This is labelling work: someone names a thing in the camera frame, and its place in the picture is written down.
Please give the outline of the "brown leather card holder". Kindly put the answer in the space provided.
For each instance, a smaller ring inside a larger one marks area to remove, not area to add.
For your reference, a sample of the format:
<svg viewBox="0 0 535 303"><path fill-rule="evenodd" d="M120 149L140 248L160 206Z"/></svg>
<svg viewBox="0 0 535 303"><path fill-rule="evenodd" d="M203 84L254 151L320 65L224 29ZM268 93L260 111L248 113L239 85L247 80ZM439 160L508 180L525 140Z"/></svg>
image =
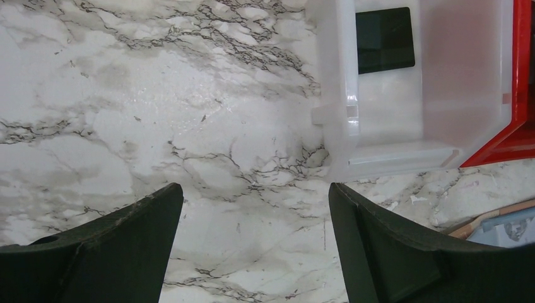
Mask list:
<svg viewBox="0 0 535 303"><path fill-rule="evenodd" d="M513 205L504 206L502 208L481 214L473 220L469 221L468 223L461 225L459 228L456 228L451 232L447 232L447 234L458 239L466 240L476 230L476 228L481 225L482 221L491 218L496 218L502 215L508 215L510 213L522 211L532 207L534 207L534 199L519 202Z"/></svg>

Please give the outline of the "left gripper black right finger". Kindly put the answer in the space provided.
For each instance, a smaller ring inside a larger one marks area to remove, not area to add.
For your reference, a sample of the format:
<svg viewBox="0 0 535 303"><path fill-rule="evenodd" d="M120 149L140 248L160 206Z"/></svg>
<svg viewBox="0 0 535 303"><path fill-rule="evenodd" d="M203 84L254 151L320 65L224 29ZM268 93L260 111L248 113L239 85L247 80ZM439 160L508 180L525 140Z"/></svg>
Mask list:
<svg viewBox="0 0 535 303"><path fill-rule="evenodd" d="M345 184L329 207L350 302L533 302L534 245L488 246L424 227Z"/></svg>

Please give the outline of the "light blue credit card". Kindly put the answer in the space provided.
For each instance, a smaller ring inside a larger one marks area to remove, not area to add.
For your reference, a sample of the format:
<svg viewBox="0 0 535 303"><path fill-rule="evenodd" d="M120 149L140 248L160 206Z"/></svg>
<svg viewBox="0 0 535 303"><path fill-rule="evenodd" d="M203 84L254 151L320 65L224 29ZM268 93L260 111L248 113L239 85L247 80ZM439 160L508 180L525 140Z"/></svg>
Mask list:
<svg viewBox="0 0 535 303"><path fill-rule="evenodd" d="M533 244L534 207L485 219L467 240L505 248Z"/></svg>

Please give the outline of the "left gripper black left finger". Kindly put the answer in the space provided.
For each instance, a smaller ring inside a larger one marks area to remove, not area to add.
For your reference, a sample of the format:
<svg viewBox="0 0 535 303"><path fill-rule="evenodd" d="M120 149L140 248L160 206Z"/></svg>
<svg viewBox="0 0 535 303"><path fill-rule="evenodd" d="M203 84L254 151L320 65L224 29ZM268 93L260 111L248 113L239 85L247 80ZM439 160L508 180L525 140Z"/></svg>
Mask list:
<svg viewBox="0 0 535 303"><path fill-rule="evenodd" d="M1 248L2 302L158 302L184 202L171 183L31 244Z"/></svg>

